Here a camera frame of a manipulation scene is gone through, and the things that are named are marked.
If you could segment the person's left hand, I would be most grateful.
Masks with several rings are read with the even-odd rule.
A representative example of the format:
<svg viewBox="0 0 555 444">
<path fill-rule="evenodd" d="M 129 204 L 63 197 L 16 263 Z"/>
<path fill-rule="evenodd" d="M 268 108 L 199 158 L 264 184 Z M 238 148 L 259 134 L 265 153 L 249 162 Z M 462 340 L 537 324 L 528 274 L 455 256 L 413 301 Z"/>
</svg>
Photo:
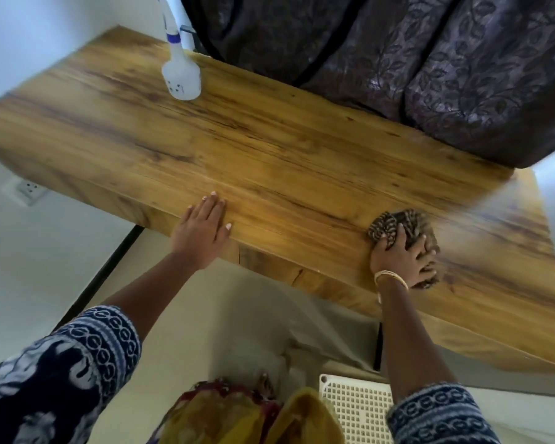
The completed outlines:
<svg viewBox="0 0 555 444">
<path fill-rule="evenodd" d="M 221 253 L 223 247 L 215 247 L 214 241 L 218 229 L 230 222 L 225 221 L 226 201 L 219 196 L 219 223 L 202 220 L 202 199 L 194 204 L 189 220 L 179 223 L 170 238 L 171 255 L 191 273 L 207 268 Z"/>
</svg>

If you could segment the person's right hand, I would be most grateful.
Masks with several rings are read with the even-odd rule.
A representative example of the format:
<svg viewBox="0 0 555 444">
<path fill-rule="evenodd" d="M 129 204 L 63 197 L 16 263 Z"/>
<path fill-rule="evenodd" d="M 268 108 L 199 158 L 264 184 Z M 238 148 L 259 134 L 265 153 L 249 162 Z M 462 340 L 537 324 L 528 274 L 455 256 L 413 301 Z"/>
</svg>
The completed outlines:
<svg viewBox="0 0 555 444">
<path fill-rule="evenodd" d="M 427 239 L 427 235 L 421 234 L 417 239 Z M 398 225 L 395 241 L 392 245 L 388 245 L 387 251 L 379 257 L 370 257 L 370 270 L 376 274 L 382 270 L 390 270 L 397 273 L 408 284 L 409 289 L 412 288 L 412 276 L 422 269 L 435 269 L 434 260 L 436 251 L 428 249 L 430 252 L 430 261 L 415 261 L 409 255 L 407 246 L 407 233 L 402 224 Z"/>
</svg>

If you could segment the brown striped cleaning cloth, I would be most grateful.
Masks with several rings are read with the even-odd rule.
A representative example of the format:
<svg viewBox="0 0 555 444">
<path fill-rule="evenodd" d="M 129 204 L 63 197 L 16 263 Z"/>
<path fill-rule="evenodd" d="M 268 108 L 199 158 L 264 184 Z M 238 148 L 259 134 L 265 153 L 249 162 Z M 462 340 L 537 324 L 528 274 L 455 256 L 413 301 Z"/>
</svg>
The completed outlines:
<svg viewBox="0 0 555 444">
<path fill-rule="evenodd" d="M 414 209 L 405 209 L 394 213 L 385 212 L 378 216 L 371 224 L 368 231 L 368 235 L 373 241 L 373 247 L 379 236 L 383 233 L 387 235 L 389 245 L 392 245 L 395 241 L 399 224 L 404 226 L 407 233 L 407 246 L 411 246 L 419 235 L 425 234 L 427 235 L 427 249 L 435 250 L 436 254 L 439 252 L 439 246 L 429 220 L 425 214 Z"/>
</svg>

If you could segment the person's left forearm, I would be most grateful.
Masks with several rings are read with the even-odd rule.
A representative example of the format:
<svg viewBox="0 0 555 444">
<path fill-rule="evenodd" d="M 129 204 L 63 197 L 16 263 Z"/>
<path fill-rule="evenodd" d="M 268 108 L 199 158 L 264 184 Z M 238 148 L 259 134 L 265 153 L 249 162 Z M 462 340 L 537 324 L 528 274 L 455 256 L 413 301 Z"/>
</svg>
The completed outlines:
<svg viewBox="0 0 555 444">
<path fill-rule="evenodd" d="M 201 263 L 192 254 L 171 252 L 102 305 L 120 309 L 143 341 L 184 284 L 204 268 Z"/>
</svg>

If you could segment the person's right forearm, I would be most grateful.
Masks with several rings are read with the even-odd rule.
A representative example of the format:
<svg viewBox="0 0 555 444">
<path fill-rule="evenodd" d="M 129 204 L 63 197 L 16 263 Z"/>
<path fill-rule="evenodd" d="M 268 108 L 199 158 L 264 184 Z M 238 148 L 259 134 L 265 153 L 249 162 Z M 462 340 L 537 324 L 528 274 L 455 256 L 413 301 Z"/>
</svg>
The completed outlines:
<svg viewBox="0 0 555 444">
<path fill-rule="evenodd" d="M 389 275 L 378 279 L 386 369 L 396 404 L 440 383 L 456 383 L 414 308 L 407 288 Z"/>
</svg>

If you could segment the gold bangles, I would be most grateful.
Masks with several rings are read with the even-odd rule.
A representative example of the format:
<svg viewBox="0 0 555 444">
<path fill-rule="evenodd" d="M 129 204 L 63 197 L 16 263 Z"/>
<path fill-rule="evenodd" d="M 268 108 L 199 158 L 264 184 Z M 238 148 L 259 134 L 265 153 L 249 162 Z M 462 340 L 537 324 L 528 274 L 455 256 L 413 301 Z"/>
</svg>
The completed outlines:
<svg viewBox="0 0 555 444">
<path fill-rule="evenodd" d="M 387 297 L 409 292 L 409 286 L 403 278 L 390 270 L 379 271 L 374 274 L 373 278 L 379 304 L 382 304 Z"/>
</svg>

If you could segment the black table leg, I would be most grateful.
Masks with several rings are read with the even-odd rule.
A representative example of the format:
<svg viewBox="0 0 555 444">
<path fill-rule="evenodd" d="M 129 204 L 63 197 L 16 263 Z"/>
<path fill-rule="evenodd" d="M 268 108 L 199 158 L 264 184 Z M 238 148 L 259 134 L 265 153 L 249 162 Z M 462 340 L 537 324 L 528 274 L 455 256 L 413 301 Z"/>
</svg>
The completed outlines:
<svg viewBox="0 0 555 444">
<path fill-rule="evenodd" d="M 131 249 L 136 240 L 140 237 L 142 232 L 145 230 L 144 227 L 135 225 L 128 235 L 121 241 L 120 245 L 111 254 L 109 259 L 105 264 L 98 270 L 96 275 L 88 283 L 86 288 L 81 292 L 78 298 L 74 301 L 71 307 L 63 315 L 62 319 L 56 324 L 53 331 L 65 325 L 67 322 L 78 316 L 94 298 L 96 293 L 106 282 L 107 278 L 112 274 L 112 272 L 119 265 L 120 261 L 124 258 L 126 253 Z"/>
<path fill-rule="evenodd" d="M 375 357 L 373 361 L 373 370 L 375 372 L 381 372 L 382 370 L 383 351 L 384 351 L 384 329 L 383 329 L 382 323 L 378 323 Z"/>
</svg>

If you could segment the white spray bottle blue band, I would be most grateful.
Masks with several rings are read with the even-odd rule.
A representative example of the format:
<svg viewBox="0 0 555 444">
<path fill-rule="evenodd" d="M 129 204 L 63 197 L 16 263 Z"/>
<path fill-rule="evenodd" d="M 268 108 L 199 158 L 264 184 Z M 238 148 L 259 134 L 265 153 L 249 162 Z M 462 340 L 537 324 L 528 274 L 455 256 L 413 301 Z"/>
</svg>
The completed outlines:
<svg viewBox="0 0 555 444">
<path fill-rule="evenodd" d="M 199 66 L 189 58 L 182 45 L 180 25 L 176 18 L 179 0 L 157 0 L 160 6 L 170 60 L 162 66 L 162 75 L 172 97 L 192 101 L 200 96 L 201 75 Z"/>
</svg>

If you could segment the white plastic grid stool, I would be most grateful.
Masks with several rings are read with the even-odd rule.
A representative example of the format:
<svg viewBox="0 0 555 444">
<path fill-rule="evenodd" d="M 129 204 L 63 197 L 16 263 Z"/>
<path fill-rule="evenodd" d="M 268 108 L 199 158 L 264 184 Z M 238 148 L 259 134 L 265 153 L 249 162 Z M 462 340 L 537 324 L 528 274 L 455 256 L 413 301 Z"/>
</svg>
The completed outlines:
<svg viewBox="0 0 555 444">
<path fill-rule="evenodd" d="M 393 407 L 389 384 L 323 373 L 319 394 L 336 415 L 346 444 L 395 444 L 386 421 Z"/>
</svg>

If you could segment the yellow red patterned garment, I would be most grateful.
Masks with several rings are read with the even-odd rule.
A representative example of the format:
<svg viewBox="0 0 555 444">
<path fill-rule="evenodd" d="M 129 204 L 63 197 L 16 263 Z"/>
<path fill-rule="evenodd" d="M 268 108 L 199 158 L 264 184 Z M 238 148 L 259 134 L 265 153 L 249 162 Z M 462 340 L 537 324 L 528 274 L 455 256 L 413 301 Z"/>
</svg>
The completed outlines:
<svg viewBox="0 0 555 444">
<path fill-rule="evenodd" d="M 147 444 L 346 444 L 334 409 L 316 389 L 283 403 L 267 373 L 246 386 L 205 380 L 183 393 Z"/>
</svg>

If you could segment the dark leaf-patterned curtain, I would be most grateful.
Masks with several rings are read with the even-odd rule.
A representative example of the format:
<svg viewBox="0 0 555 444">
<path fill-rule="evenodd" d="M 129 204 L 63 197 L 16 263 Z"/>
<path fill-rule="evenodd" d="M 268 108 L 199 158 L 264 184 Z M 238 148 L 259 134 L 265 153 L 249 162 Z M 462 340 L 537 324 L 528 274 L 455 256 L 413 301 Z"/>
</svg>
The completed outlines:
<svg viewBox="0 0 555 444">
<path fill-rule="evenodd" d="M 214 59 L 513 168 L 555 152 L 555 0 L 181 0 Z"/>
</svg>

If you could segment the blue white patterned top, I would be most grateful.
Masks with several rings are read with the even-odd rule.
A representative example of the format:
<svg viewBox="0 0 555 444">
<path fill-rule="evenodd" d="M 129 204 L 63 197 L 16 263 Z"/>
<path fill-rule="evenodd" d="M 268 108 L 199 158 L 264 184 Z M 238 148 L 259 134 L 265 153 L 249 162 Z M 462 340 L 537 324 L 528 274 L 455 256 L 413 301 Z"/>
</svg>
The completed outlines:
<svg viewBox="0 0 555 444">
<path fill-rule="evenodd" d="M 87 444 L 141 356 L 114 306 L 84 311 L 0 363 L 0 444 Z M 395 444 L 501 444 L 460 384 L 426 386 L 386 416 Z"/>
</svg>

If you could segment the white wall socket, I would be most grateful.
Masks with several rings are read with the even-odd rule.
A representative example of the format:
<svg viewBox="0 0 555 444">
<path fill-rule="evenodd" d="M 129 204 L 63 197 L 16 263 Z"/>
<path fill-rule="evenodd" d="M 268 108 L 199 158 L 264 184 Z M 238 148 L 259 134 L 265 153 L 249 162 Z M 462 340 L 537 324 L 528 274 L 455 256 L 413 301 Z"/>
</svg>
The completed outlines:
<svg viewBox="0 0 555 444">
<path fill-rule="evenodd" d="M 2 185 L 1 192 L 16 205 L 30 207 L 44 197 L 49 190 L 30 180 L 13 176 Z"/>
</svg>

